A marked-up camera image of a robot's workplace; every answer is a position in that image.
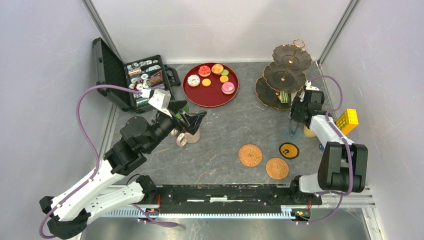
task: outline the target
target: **open toolbox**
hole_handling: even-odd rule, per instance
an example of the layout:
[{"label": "open toolbox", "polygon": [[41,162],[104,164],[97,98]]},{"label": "open toolbox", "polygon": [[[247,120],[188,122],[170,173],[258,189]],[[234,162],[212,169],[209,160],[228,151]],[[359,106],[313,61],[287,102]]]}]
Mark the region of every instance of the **open toolbox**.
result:
[{"label": "open toolbox", "polygon": [[174,99],[171,88],[179,86],[180,79],[174,68],[162,62],[160,55],[123,63],[102,38],[95,39],[92,44],[97,85],[110,84],[140,91],[140,94],[133,94],[111,88],[98,89],[122,111],[144,113],[153,110],[148,101],[155,89],[170,92]]}]

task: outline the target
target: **gray floor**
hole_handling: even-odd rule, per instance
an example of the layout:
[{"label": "gray floor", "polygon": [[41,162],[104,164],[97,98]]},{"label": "gray floor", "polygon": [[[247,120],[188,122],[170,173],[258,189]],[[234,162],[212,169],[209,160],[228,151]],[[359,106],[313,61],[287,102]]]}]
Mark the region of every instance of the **gray floor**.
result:
[{"label": "gray floor", "polygon": [[[312,220],[330,213],[312,209]],[[361,209],[340,209],[325,222],[296,226],[275,219],[161,219],[181,224],[166,228],[130,218],[101,217],[87,227],[85,240],[369,240]]]},{"label": "gray floor", "polygon": [[[263,105],[254,91],[256,80],[261,77],[269,62],[226,63],[238,76],[240,88],[236,97],[224,106],[206,108],[207,115],[201,124],[201,138],[195,144],[184,147],[176,145],[176,139],[168,136],[151,155],[147,162],[133,173],[149,175],[156,184],[231,184],[231,183],[289,183],[296,175],[316,173],[322,157],[319,140],[302,134],[293,142],[300,149],[298,158],[286,160],[289,175],[282,180],[270,178],[265,166],[271,158],[281,158],[279,146],[292,142],[283,137],[288,128],[288,111],[280,111]],[[181,81],[186,73],[197,64],[178,64],[174,67]],[[305,71],[308,79],[320,75],[315,63]],[[323,80],[313,83],[326,94],[324,109],[330,107]],[[186,100],[181,86],[173,87],[175,99]],[[189,101],[190,111],[203,108]],[[112,143],[121,137],[119,130],[134,113],[119,112]],[[142,114],[148,121],[153,112]],[[245,144],[257,145],[263,154],[262,162],[256,167],[242,165],[238,158],[239,149]]]}]

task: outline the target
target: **pink donut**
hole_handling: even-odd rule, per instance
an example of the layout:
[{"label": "pink donut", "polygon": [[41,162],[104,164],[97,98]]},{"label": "pink donut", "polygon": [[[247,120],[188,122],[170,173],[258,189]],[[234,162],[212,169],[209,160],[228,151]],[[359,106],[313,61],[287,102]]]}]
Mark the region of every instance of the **pink donut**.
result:
[{"label": "pink donut", "polygon": [[227,81],[222,85],[221,90],[225,94],[232,94],[236,90],[236,87],[232,82]]}]

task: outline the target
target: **case lid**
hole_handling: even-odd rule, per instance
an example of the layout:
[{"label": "case lid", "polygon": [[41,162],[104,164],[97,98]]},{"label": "case lid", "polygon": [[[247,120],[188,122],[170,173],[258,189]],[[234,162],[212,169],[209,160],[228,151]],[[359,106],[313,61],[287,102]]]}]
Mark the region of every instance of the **case lid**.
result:
[{"label": "case lid", "polygon": [[[101,37],[93,41],[93,49],[98,76],[97,85],[110,84],[128,88],[124,63]],[[120,109],[132,108],[131,93],[110,88],[98,91]]]}]

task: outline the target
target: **yellow macaron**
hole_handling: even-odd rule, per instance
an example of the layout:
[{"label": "yellow macaron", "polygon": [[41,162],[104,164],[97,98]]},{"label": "yellow macaron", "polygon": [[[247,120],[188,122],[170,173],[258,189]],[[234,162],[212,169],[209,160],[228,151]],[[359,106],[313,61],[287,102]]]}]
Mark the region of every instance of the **yellow macaron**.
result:
[{"label": "yellow macaron", "polygon": [[220,81],[221,83],[226,83],[226,82],[228,82],[228,76],[225,76],[225,75],[221,76],[221,77],[219,78],[219,81]]},{"label": "yellow macaron", "polygon": [[203,81],[201,81],[201,84],[205,87],[209,87],[211,85],[211,80],[209,80],[208,78],[203,79]]}]

